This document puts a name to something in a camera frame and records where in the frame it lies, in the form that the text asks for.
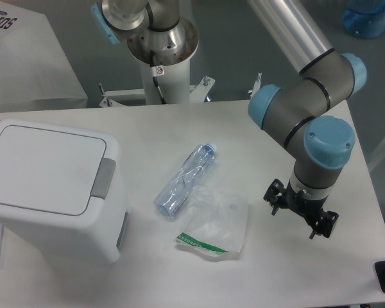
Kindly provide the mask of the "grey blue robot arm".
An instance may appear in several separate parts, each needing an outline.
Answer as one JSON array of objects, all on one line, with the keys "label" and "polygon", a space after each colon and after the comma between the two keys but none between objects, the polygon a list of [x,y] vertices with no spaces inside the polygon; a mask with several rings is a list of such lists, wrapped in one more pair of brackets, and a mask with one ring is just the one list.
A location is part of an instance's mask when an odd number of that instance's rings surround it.
[{"label": "grey blue robot arm", "polygon": [[[291,210],[313,235],[329,237],[338,215],[323,204],[351,156],[355,134],[328,111],[363,87],[366,67],[353,54],[337,53],[299,1],[250,6],[301,77],[290,89],[265,85],[250,98],[252,121],[295,159],[288,184],[273,181],[264,199],[273,212]],[[105,38],[126,42],[145,66],[148,104],[188,102],[188,85],[164,80],[172,65],[187,62],[198,47],[196,30],[180,16],[178,1],[98,1],[90,11]]]}]

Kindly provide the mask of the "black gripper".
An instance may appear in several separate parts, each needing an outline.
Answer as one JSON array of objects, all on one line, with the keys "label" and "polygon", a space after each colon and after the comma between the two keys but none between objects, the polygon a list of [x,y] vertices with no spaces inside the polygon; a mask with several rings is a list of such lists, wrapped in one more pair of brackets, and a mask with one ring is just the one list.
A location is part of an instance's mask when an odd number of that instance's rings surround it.
[{"label": "black gripper", "polygon": [[264,201],[270,204],[272,216],[279,209],[288,209],[304,218],[312,228],[309,239],[313,239],[315,236],[329,238],[339,217],[337,212],[323,210],[325,198],[312,199],[307,192],[297,188],[292,180],[285,188],[280,180],[274,179],[267,188]]}]

